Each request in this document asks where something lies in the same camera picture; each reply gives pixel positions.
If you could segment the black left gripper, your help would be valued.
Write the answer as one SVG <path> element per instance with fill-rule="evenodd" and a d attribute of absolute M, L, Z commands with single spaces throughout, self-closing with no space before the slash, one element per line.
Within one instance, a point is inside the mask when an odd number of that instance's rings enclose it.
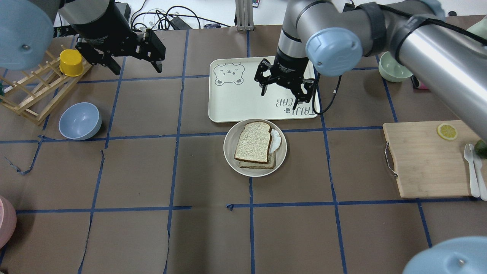
<path fill-rule="evenodd" d="M 76 49 L 91 64 L 100 64 L 120 76 L 121 67 L 112 56 L 132 56 L 151 62 L 156 72 L 162 73 L 165 45 L 151 30 L 132 31 L 115 4 L 99 8 L 96 19 L 74 24 L 74 29 L 84 39 L 76 44 Z"/>

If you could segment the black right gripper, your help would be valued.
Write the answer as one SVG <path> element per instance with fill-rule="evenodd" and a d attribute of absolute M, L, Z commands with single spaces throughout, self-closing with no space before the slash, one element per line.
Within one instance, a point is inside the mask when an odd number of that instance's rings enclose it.
<path fill-rule="evenodd" d="M 275 57 L 273 64 L 262 59 L 258 64 L 254 80 L 261 87 L 261 96 L 265 96 L 267 86 L 276 83 L 289 89 L 295 97 L 293 111 L 299 104 L 308 104 L 312 97 L 314 79 L 304 78 L 309 59 L 293 57 Z"/>

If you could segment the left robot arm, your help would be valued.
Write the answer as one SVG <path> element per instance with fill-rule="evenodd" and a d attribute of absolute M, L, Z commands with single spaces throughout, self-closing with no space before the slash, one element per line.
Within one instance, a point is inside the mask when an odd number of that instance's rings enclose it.
<path fill-rule="evenodd" d="M 0 65 L 10 70 L 31 69 L 44 58 L 61 15 L 78 33 L 76 50 L 92 65 L 110 68 L 114 57 L 150 62 L 161 73 L 166 48 L 153 30 L 135 33 L 113 0 L 2 0 L 0 2 Z"/>

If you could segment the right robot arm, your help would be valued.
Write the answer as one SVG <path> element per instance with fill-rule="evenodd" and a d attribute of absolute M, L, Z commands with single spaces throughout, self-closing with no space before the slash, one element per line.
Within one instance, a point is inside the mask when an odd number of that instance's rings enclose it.
<path fill-rule="evenodd" d="M 369 2 L 346 12 L 329 0 L 290 0 L 275 61 L 264 59 L 255 80 L 262 95 L 277 83 L 308 103 L 318 87 L 318 79 L 303 77 L 308 62 L 334 77 L 388 51 L 486 140 L 486 39 L 445 20 L 436 0 Z"/>

